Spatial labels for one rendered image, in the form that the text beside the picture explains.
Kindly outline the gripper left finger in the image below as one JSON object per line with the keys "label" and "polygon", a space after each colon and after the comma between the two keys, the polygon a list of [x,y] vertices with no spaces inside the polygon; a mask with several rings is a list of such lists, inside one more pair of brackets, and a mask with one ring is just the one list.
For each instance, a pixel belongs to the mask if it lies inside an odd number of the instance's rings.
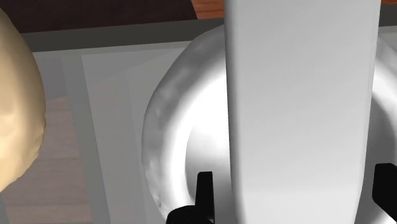
{"label": "gripper left finger", "polygon": [[215,224],[211,171],[197,174],[195,204],[174,209],[168,214],[165,224]]}

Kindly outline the white bowl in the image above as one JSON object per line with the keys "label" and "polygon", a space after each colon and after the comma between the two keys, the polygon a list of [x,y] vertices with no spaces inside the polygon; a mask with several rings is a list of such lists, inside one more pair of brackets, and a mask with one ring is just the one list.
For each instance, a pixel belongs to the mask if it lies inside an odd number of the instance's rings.
{"label": "white bowl", "polygon": [[[197,36],[156,87],[144,115],[142,163],[158,210],[195,204],[211,171],[215,224],[237,224],[230,177],[225,32]],[[363,188],[354,224],[397,224],[372,199],[375,165],[397,165],[397,49],[377,40]]]}

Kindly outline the beige round lumpy object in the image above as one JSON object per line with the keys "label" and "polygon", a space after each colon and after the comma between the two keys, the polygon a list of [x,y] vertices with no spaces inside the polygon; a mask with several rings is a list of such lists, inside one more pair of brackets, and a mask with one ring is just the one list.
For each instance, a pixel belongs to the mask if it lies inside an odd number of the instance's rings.
{"label": "beige round lumpy object", "polygon": [[45,109],[33,54],[0,9],[0,192],[37,159],[45,134]]}

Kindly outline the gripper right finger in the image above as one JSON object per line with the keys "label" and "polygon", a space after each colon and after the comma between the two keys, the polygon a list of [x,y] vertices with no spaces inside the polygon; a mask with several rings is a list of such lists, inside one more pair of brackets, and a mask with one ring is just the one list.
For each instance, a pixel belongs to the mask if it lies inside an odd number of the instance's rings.
{"label": "gripper right finger", "polygon": [[397,215],[397,166],[375,165],[372,199],[388,215]]}

